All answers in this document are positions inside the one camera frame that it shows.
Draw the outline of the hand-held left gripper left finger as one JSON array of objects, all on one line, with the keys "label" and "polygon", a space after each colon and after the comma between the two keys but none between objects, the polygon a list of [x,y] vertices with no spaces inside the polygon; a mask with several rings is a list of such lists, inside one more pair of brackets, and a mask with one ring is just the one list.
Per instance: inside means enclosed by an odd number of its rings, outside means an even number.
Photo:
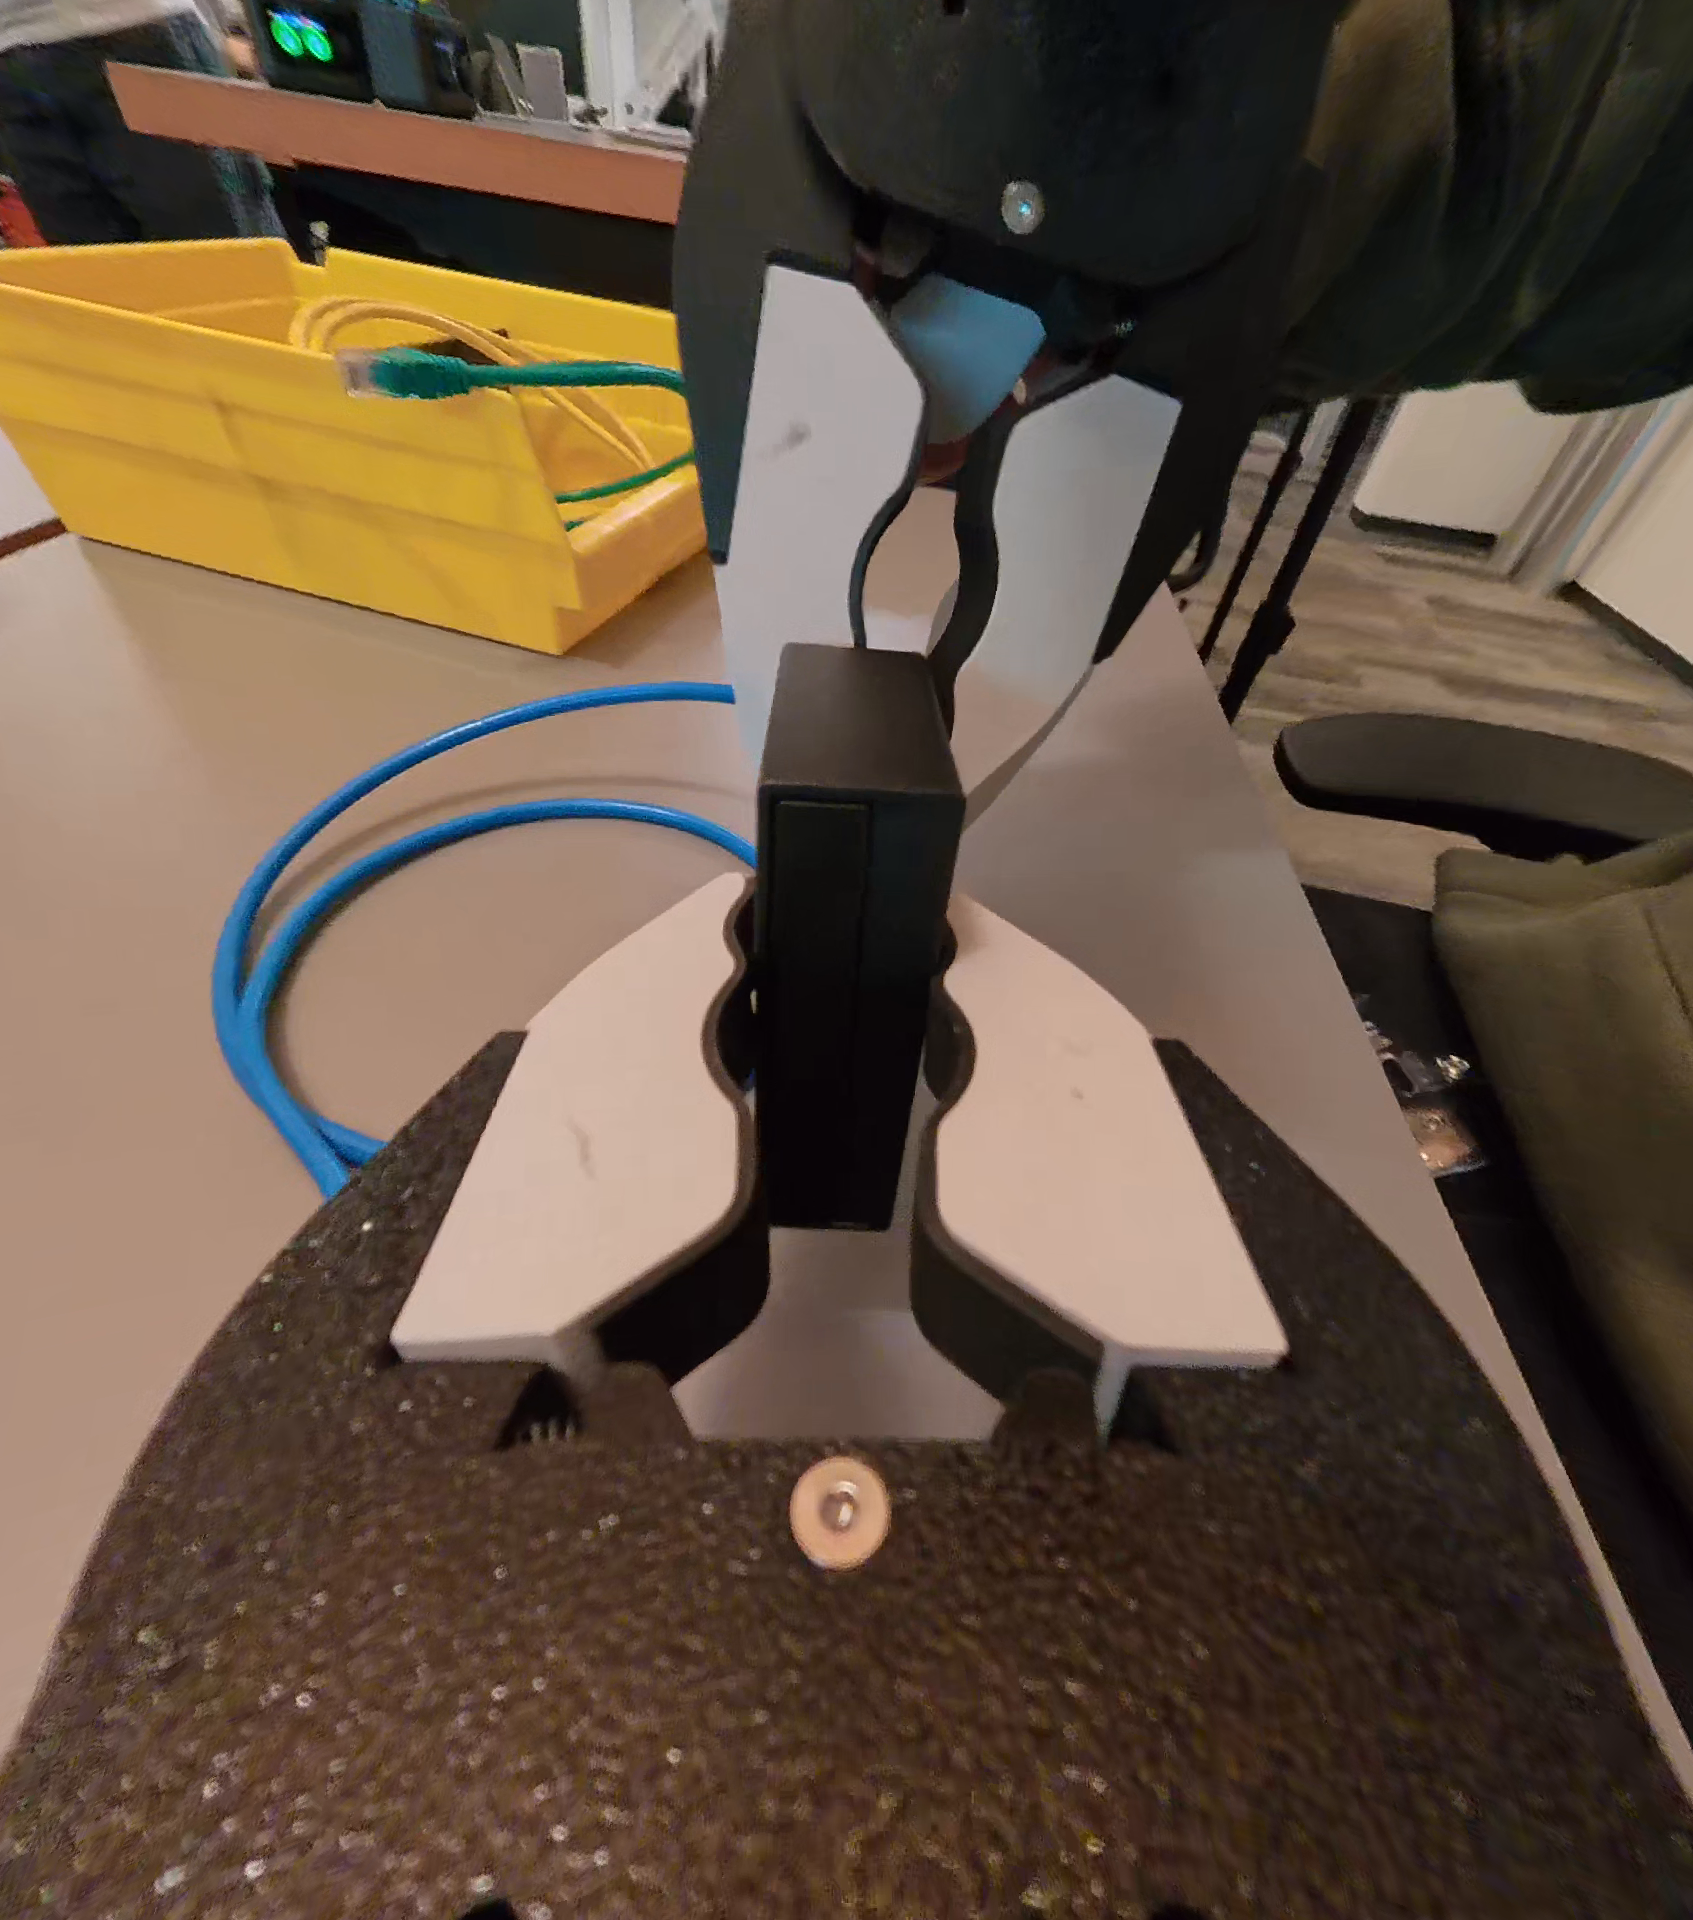
[{"label": "hand-held left gripper left finger", "polygon": [[705,880],[535,1013],[393,1324],[401,1360],[679,1386],[757,1319],[757,1132],[721,1056],[750,895]]}]

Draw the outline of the power station with green display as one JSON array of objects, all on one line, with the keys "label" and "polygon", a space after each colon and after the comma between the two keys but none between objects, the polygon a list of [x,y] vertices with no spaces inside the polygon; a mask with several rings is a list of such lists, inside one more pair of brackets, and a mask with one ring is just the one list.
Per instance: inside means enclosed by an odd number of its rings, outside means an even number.
[{"label": "power station with green display", "polygon": [[253,45],[267,85],[292,93],[360,98],[345,20],[329,4],[251,4]]}]

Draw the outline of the yellow plastic bin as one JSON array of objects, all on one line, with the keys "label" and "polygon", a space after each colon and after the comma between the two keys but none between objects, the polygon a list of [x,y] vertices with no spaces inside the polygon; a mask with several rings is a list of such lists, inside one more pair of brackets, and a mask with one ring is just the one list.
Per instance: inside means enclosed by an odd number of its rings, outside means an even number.
[{"label": "yellow plastic bin", "polygon": [[0,427],[71,534],[566,656],[705,551],[661,388],[349,395],[340,355],[679,370],[631,301],[286,241],[0,252]]}]

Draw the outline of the black ethernet switch box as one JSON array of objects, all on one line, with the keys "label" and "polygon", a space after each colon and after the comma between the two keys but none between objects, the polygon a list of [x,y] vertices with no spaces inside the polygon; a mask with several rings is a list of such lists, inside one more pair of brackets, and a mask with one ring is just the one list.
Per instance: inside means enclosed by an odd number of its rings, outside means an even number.
[{"label": "black ethernet switch box", "polygon": [[786,647],[757,779],[753,938],[776,1228],[893,1220],[963,820],[924,659]]}]

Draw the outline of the long wooden top desk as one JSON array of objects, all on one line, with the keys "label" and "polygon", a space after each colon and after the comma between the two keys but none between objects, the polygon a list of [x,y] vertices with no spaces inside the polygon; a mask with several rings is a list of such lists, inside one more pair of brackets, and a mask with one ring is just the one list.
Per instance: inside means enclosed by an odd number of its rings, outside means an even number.
[{"label": "long wooden top desk", "polygon": [[685,150],[654,141],[529,119],[441,119],[374,102],[109,64],[131,131],[248,150],[289,168],[323,168],[439,190],[563,205],[669,227],[685,186]]}]

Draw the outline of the black office chair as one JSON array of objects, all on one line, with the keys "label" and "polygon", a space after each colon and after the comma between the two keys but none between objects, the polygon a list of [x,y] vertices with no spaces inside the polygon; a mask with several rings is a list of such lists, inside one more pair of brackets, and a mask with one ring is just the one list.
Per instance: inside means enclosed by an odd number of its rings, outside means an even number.
[{"label": "black office chair", "polygon": [[1602,861],[1693,831],[1693,773],[1473,720],[1306,720],[1274,740],[1274,770],[1310,810],[1463,835],[1524,861]]}]

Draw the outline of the person's olive sweatshirt torso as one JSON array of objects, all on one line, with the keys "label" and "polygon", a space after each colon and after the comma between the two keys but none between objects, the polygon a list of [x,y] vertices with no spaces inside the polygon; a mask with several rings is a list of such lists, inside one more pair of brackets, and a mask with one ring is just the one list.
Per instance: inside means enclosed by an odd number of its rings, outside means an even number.
[{"label": "person's olive sweatshirt torso", "polygon": [[1693,831],[1606,861],[1444,854],[1435,953],[1693,1518]]}]

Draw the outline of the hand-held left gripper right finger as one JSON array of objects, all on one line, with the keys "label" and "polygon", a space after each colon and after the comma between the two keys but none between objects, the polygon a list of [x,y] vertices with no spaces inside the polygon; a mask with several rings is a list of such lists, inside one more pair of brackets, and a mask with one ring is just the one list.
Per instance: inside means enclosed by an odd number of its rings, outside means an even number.
[{"label": "hand-held left gripper right finger", "polygon": [[954,898],[921,1049],[909,1307],[1011,1405],[1134,1375],[1264,1372],[1291,1342],[1146,1027],[1072,961]]}]

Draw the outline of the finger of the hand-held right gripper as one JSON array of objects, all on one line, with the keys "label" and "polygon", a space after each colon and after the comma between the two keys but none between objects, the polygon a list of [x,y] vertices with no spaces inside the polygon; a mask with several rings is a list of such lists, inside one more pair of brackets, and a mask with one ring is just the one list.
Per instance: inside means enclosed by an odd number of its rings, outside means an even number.
[{"label": "finger of the hand-held right gripper", "polygon": [[786,647],[865,645],[865,567],[921,463],[927,395],[856,285],[762,277],[739,499],[717,567],[740,755],[762,759]]},{"label": "finger of the hand-held right gripper", "polygon": [[967,817],[1096,674],[1183,404],[1111,375],[985,427],[957,481],[943,704]]}]

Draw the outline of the black power station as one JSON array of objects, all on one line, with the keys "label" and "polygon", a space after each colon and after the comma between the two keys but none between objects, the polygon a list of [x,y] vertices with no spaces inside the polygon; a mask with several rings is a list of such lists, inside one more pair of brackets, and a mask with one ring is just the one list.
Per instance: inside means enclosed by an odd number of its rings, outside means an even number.
[{"label": "black power station", "polygon": [[374,98],[391,109],[474,119],[470,34],[433,4],[360,4]]}]

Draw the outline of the black tripod stand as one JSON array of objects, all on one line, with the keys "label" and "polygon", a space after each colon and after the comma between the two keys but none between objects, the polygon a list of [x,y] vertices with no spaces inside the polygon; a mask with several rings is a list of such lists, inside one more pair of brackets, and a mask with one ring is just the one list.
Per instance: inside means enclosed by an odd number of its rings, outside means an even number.
[{"label": "black tripod stand", "polygon": [[[1227,629],[1229,614],[1242,592],[1247,577],[1274,526],[1274,517],[1291,495],[1306,455],[1306,443],[1314,433],[1319,407],[1310,407],[1295,415],[1291,426],[1286,444],[1282,447],[1271,477],[1264,481],[1264,495],[1249,521],[1247,541],[1223,580],[1218,602],[1199,640],[1199,659],[1214,662],[1218,640]],[[1314,474],[1314,486],[1306,495],[1299,521],[1291,533],[1286,548],[1274,567],[1260,606],[1247,621],[1247,630],[1227,663],[1223,681],[1218,685],[1221,715],[1232,724],[1240,720],[1249,695],[1255,692],[1263,670],[1285,650],[1295,614],[1293,602],[1306,567],[1314,559],[1318,543],[1326,534],[1344,489],[1350,486],[1356,466],[1374,427],[1389,412],[1385,397],[1350,397],[1339,410],[1339,423],[1333,426],[1332,443],[1326,444],[1322,463]]]}]

